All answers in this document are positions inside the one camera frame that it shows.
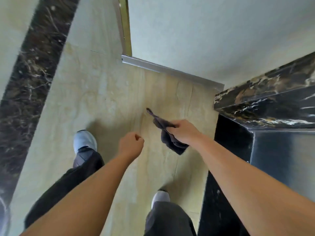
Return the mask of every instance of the pant leg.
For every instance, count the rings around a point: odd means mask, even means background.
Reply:
[[[146,219],[144,236],[196,236],[190,217],[172,202],[154,203]]]
[[[78,157],[88,160],[78,167],[69,169],[35,202],[25,218],[25,228],[28,228],[38,218],[46,214],[74,187],[104,166],[101,155],[91,148],[80,149],[76,159]]]

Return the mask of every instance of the person's right shoe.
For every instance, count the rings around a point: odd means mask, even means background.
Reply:
[[[153,209],[154,203],[157,201],[171,202],[168,192],[166,190],[158,190],[158,192],[156,192],[153,196],[151,209]]]
[[[93,151],[91,151],[91,149],[97,151],[96,139],[89,131],[78,131],[74,135],[73,149],[76,154],[73,167],[81,166],[93,155]]]

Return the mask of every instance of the brown marble floor border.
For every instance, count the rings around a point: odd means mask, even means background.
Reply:
[[[39,0],[0,103],[0,197],[9,205],[79,0]]]

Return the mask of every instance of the hand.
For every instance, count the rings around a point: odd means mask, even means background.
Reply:
[[[186,119],[171,121],[175,127],[167,127],[166,130],[173,134],[177,140],[191,145],[191,143],[201,135],[201,132]]]
[[[144,139],[136,132],[128,132],[119,141],[118,156],[125,157],[130,163],[136,159],[143,148]]]

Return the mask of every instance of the person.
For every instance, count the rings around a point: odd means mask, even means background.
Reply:
[[[250,235],[315,234],[314,202],[238,158],[187,120],[172,123],[176,128],[167,131],[200,153]],[[34,204],[21,235],[100,235],[120,180],[143,146],[144,139],[130,132],[120,140],[116,157],[104,165],[92,134],[77,132],[74,168]],[[196,233],[188,215],[160,190],[153,198],[144,235]]]

